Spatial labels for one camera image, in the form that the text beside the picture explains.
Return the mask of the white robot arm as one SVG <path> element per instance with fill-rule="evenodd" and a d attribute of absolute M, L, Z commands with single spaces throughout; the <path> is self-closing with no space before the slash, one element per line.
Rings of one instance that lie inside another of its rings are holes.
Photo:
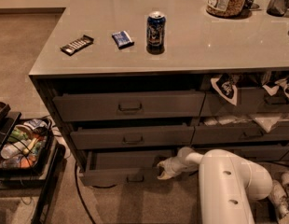
<path fill-rule="evenodd" d="M 272 190 L 266 168 L 223 149 L 200 154 L 183 147 L 158 166 L 160 180 L 199 170 L 202 224 L 255 224 L 249 202 L 267 198 Z"/>

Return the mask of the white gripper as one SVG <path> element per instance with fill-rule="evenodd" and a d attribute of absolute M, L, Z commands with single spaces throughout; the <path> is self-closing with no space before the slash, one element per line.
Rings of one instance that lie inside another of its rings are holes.
<path fill-rule="evenodd" d="M 163 168 L 163 172 L 158 176 L 158 180 L 169 180 L 183 172 L 192 172 L 194 165 L 183 164 L 178 157 L 171 157 L 165 161 L 160 161 L 157 167 Z"/>

